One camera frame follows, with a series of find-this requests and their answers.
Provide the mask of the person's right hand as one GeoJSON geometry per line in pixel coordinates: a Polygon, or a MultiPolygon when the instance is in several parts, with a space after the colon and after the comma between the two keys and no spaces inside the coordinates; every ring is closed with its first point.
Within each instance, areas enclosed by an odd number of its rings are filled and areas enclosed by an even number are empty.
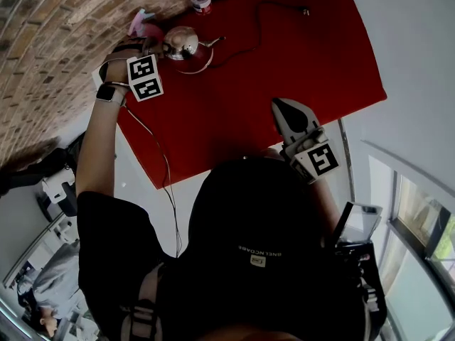
{"type": "Polygon", "coordinates": [[[302,152],[313,148],[317,144],[322,144],[328,141],[328,137],[325,133],[325,129],[320,126],[317,129],[313,130],[310,134],[302,138],[296,145],[296,152],[302,152]]]}

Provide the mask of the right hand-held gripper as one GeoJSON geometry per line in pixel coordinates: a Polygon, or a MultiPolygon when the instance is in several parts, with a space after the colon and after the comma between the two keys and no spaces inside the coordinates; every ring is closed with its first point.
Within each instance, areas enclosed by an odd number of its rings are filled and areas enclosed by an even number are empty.
{"type": "Polygon", "coordinates": [[[319,121],[309,107],[292,99],[274,98],[272,113],[277,130],[284,140],[282,156],[304,182],[311,184],[340,166],[329,138],[325,143],[296,152],[298,142],[319,127],[319,121]]]}

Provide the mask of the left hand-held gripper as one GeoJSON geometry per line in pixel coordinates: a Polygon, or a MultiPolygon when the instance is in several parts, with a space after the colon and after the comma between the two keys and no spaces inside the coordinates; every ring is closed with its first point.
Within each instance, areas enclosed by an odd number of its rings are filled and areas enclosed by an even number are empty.
{"type": "Polygon", "coordinates": [[[136,100],[142,102],[164,93],[157,67],[158,58],[165,58],[161,41],[152,36],[144,40],[143,55],[127,60],[128,83],[136,100]]]}

